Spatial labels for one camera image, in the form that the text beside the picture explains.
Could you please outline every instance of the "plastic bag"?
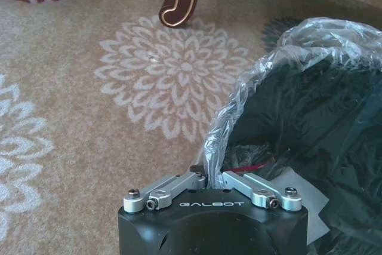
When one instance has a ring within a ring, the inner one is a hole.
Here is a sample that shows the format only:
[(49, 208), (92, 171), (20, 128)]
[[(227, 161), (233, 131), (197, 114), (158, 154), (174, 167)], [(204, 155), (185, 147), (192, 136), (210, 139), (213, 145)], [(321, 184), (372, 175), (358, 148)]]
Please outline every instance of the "plastic bag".
[(200, 161), (209, 187), (221, 168), (292, 167), (329, 198), (330, 232), (309, 254), (382, 254), (382, 32), (308, 19), (243, 74), (212, 123)]

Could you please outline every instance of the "red wire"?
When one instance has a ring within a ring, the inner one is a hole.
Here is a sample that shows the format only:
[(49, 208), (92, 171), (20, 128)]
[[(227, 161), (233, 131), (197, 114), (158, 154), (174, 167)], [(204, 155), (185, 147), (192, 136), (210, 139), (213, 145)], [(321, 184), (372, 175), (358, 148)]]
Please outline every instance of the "red wire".
[(232, 171), (234, 173), (249, 173), (251, 171), (258, 170), (259, 168), (265, 167), (270, 160), (263, 162), (262, 164), (255, 164), (255, 165), (250, 165), (249, 167), (236, 167), (236, 168), (230, 168), (225, 171)]

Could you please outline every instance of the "bolt head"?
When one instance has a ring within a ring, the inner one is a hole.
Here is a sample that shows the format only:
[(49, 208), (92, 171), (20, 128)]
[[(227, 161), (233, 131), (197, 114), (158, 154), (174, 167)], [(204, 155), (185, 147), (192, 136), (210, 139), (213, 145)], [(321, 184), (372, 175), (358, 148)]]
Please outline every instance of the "bolt head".
[(139, 196), (140, 196), (139, 189), (136, 189), (136, 188), (130, 189), (127, 195), (128, 199), (136, 199)]
[(296, 188), (285, 188), (285, 195), (287, 195), (287, 196), (296, 196), (297, 195)]
[(153, 211), (158, 206), (158, 202), (155, 199), (149, 199), (146, 201), (146, 207), (148, 210)]
[(276, 209), (278, 208), (280, 205), (279, 201), (277, 198), (272, 198), (270, 201), (269, 201), (269, 207), (271, 209)]

